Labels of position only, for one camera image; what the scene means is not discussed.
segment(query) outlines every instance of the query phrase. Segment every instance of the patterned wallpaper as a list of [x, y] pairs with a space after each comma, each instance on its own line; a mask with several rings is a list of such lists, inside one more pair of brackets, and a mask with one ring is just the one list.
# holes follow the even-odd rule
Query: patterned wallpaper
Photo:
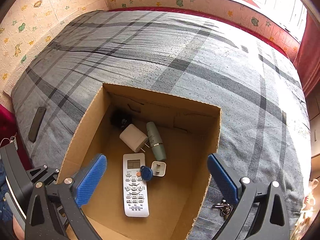
[[177, 7], [201, 11], [247, 27], [277, 44], [293, 62], [298, 49], [297, 42], [287, 31], [273, 21], [231, 0], [107, 0], [109, 9], [137, 6]]
[[74, 18], [97, 9], [108, 9], [105, 0], [16, 0], [0, 24], [0, 103], [4, 107], [12, 111], [8, 95], [50, 40]]

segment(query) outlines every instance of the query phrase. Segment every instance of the air conditioner remote control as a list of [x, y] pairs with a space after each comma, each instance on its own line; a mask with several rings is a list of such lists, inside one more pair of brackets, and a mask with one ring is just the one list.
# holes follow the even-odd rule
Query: air conditioner remote control
[[145, 165], [144, 153], [123, 155], [124, 213], [128, 217], [149, 215], [147, 183], [142, 180], [140, 167]]

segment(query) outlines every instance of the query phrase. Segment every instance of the bed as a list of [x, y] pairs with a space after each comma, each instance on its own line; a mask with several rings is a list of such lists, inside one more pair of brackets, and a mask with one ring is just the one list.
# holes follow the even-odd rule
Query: bed
[[[61, 166], [102, 82], [220, 106], [218, 153], [241, 176], [279, 181], [293, 228], [308, 189], [310, 130], [298, 74], [283, 54], [249, 33], [199, 16], [139, 10], [79, 16], [31, 62], [12, 91], [35, 167]], [[39, 106], [47, 112], [32, 143], [28, 133]], [[212, 180], [188, 239], [211, 239], [218, 231], [224, 220], [211, 206], [221, 198]]]

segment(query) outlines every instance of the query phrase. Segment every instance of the mattress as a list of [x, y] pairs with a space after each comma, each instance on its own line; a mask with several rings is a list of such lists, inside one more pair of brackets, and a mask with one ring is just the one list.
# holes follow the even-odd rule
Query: mattress
[[[19, 131], [35, 167], [61, 166], [102, 82], [221, 107], [218, 153], [240, 176], [265, 184], [277, 180], [294, 226], [308, 188], [310, 130], [298, 74], [283, 54], [249, 33], [199, 16], [81, 15], [31, 62], [12, 91]], [[40, 106], [47, 111], [32, 143], [28, 133]], [[211, 206], [221, 198], [212, 179], [188, 239], [214, 236], [224, 220]]]

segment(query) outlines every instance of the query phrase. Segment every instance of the screw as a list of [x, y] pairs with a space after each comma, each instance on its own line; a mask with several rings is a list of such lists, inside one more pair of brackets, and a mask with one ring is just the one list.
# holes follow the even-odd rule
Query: screw
[[64, 183], [65, 183], [65, 184], [71, 184], [71, 183], [72, 183], [72, 178], [66, 178], [66, 179], [64, 180]]
[[36, 184], [36, 188], [40, 188], [40, 187], [42, 187], [42, 182], [38, 182], [38, 183]]
[[279, 182], [276, 181], [276, 180], [274, 180], [274, 181], [272, 182], [272, 185], [273, 185], [274, 187], [279, 187]]
[[242, 178], [242, 182], [243, 182], [244, 184], [249, 184], [249, 183], [250, 183], [250, 179], [249, 179], [248, 177], [243, 177], [243, 178]]

